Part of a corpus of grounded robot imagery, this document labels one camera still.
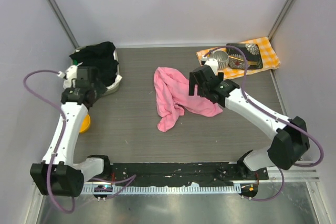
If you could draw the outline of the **pink t shirt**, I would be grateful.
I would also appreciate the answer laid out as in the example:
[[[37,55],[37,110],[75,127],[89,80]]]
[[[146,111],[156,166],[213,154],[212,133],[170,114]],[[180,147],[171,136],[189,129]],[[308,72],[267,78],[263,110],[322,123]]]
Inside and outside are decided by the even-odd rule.
[[[185,110],[205,117],[214,117],[223,111],[206,98],[189,96],[189,80],[177,69],[158,67],[154,73],[154,88],[161,117],[157,128],[161,132],[172,129]]]

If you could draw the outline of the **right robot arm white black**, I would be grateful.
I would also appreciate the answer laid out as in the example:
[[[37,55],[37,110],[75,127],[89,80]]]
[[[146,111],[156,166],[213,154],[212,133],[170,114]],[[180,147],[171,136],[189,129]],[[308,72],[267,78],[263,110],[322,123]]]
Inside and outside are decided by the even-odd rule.
[[[266,167],[288,170],[310,148],[302,118],[290,119],[271,110],[243,94],[237,83],[215,74],[210,66],[203,65],[190,72],[188,92],[238,113],[272,141],[265,148],[248,151],[237,161],[236,172],[242,179],[250,179],[257,170]]]

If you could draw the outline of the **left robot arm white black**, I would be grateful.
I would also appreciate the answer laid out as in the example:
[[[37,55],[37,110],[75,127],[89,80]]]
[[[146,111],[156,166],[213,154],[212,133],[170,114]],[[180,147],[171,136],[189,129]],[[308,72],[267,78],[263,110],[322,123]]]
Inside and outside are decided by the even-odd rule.
[[[78,197],[85,182],[94,177],[105,182],[112,174],[106,155],[90,155],[79,164],[73,159],[81,125],[107,87],[96,67],[71,66],[57,75],[70,86],[62,92],[60,105],[53,105],[60,113],[59,121],[48,151],[40,163],[32,164],[30,175],[43,195]]]

